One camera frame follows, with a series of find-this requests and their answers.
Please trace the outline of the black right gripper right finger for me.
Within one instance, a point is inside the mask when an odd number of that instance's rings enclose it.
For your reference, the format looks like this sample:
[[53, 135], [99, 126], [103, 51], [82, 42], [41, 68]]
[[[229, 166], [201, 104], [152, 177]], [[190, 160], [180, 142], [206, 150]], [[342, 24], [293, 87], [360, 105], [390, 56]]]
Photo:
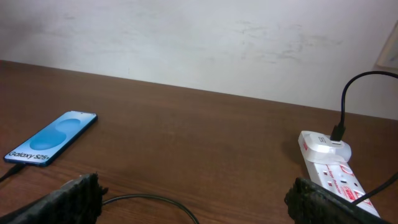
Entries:
[[301, 177], [296, 178], [284, 202], [295, 224], [389, 224]]

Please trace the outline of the blue Galaxy smartphone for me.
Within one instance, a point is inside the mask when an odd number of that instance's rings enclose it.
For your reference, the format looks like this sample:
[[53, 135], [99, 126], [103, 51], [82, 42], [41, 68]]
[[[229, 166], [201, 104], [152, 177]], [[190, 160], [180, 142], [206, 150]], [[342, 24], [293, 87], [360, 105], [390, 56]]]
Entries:
[[45, 167], [96, 120], [95, 113], [67, 111], [4, 156], [6, 162]]

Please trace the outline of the white USB charger plug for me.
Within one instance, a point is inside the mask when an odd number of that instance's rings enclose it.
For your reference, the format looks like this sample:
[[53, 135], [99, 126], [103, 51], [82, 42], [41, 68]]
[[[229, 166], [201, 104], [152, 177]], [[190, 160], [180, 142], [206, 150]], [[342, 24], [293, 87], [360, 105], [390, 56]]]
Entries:
[[322, 133], [302, 131], [298, 138], [305, 160], [317, 164], [339, 164], [348, 162], [352, 151], [344, 141], [331, 141]]

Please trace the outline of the white power strip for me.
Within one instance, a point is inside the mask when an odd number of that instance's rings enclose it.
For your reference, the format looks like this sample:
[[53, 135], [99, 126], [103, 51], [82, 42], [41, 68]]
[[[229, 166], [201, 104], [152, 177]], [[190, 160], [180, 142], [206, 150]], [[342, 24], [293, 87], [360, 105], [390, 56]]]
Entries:
[[317, 164], [305, 160], [310, 180], [337, 196], [353, 202], [365, 194], [347, 162]]

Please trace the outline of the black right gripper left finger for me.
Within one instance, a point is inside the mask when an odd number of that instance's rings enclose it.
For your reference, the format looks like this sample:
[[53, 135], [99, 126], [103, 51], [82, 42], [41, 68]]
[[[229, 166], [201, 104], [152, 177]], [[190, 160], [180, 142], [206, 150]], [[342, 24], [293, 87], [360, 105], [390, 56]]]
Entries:
[[95, 224], [107, 192], [97, 174], [85, 174], [2, 216], [1, 224]]

